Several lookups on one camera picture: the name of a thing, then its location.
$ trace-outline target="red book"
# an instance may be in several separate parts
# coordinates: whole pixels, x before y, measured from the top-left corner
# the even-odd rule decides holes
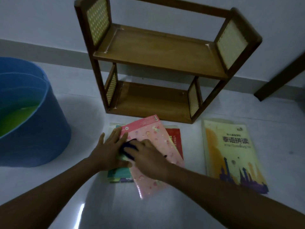
[[[181,155],[181,157],[183,159],[180,129],[178,129],[178,128],[166,128],[166,131],[169,134],[170,138],[172,139],[174,145],[176,146],[179,154]]]

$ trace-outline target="trash bin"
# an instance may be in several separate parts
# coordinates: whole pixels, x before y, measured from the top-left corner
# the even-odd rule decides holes
[[[71,129],[44,71],[0,57],[0,166],[45,164],[67,147]]]

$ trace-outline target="pink notebook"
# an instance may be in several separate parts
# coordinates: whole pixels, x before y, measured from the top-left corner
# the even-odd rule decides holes
[[[134,138],[139,141],[149,139],[158,151],[163,155],[167,155],[166,159],[169,162],[184,167],[182,157],[157,115],[146,117],[123,126],[121,136],[125,132],[128,132],[128,140]],[[130,160],[130,162],[133,165],[132,168],[130,168],[130,173],[137,185],[141,199],[167,186],[164,182],[144,176],[135,166],[135,162],[132,160]]]

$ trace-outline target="wooden shelf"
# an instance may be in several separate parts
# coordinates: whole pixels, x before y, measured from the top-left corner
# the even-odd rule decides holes
[[[186,90],[119,81],[108,113],[192,123]]]
[[[94,59],[227,80],[214,42],[111,24]]]

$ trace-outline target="forearm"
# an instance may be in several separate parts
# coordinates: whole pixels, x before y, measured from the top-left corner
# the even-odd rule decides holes
[[[97,167],[88,158],[0,206],[0,228],[48,228]]]
[[[305,216],[251,190],[170,165],[165,181],[228,228],[300,228]]]

